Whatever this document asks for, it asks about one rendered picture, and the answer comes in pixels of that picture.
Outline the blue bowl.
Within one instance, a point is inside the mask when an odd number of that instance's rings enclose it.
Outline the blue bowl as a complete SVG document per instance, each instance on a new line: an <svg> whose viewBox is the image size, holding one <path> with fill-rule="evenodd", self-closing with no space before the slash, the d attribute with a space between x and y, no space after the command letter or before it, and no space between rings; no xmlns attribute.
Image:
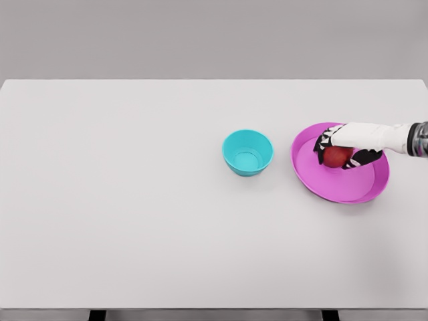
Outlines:
<svg viewBox="0 0 428 321"><path fill-rule="evenodd" d="M250 129L229 134L222 144L227 166L237 175L252 177L266 169L273 157L274 147L264 134Z"/></svg>

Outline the pink plate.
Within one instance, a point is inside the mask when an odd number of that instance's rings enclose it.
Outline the pink plate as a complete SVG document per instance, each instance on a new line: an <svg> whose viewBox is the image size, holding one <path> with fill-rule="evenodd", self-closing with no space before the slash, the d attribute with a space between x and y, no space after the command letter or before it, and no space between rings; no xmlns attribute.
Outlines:
<svg viewBox="0 0 428 321"><path fill-rule="evenodd" d="M335 122L315 123L296 135L290 149L294 172L305 187L325 200L343 204L372 201L388 185L387 156L384 154L371 164L350 170L319 165L314 144L325 129L335 125Z"/></svg>

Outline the red apple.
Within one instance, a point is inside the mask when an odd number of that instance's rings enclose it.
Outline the red apple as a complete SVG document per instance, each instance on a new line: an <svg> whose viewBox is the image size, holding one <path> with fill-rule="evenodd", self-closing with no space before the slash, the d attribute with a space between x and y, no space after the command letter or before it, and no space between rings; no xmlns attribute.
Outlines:
<svg viewBox="0 0 428 321"><path fill-rule="evenodd" d="M353 156L353 148L330 146L324 149L323 165L329 168L342 168Z"/></svg>

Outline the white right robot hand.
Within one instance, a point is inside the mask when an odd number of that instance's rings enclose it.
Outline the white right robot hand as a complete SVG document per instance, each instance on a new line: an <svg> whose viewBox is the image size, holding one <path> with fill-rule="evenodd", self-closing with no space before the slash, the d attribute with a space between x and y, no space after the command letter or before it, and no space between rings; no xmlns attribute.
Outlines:
<svg viewBox="0 0 428 321"><path fill-rule="evenodd" d="M324 163L324 154L328 147L357 148L350 160L342 165L348 170L361 167L379 160L383 156L380 125L350 122L331 126L317 138L313 151L317 153L318 163Z"/></svg>

